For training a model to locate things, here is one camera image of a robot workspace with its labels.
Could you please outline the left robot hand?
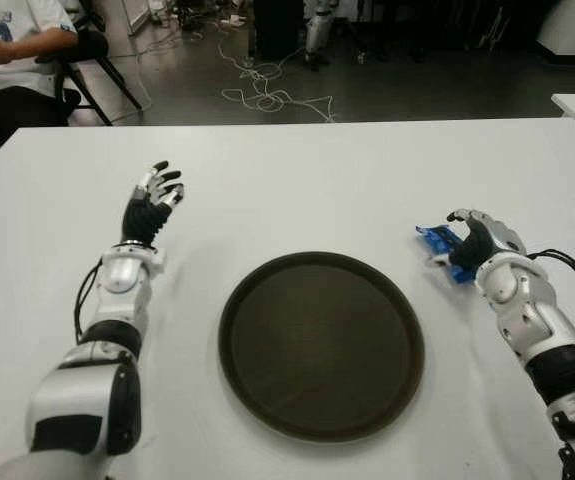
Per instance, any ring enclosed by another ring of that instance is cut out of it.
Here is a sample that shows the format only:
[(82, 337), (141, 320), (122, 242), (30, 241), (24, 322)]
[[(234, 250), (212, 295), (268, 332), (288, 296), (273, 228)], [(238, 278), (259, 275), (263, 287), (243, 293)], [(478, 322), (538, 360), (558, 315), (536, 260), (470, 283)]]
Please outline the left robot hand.
[(150, 167), (134, 186), (126, 204), (121, 242), (151, 246), (173, 210), (184, 199), (185, 189), (179, 181), (180, 170), (169, 168), (168, 161)]

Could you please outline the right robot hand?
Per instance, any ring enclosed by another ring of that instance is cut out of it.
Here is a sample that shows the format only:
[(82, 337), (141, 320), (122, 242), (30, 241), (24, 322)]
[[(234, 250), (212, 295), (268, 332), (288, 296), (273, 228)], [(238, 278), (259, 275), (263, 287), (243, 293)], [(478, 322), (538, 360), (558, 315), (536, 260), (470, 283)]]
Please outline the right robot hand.
[(450, 212), (448, 223), (460, 222), (468, 227), (464, 240), (452, 245), (445, 253), (434, 253), (427, 258), (431, 267), (459, 267), (477, 271), (487, 264), (528, 264), (530, 259), (518, 234), (491, 215), (475, 209), (457, 209)]

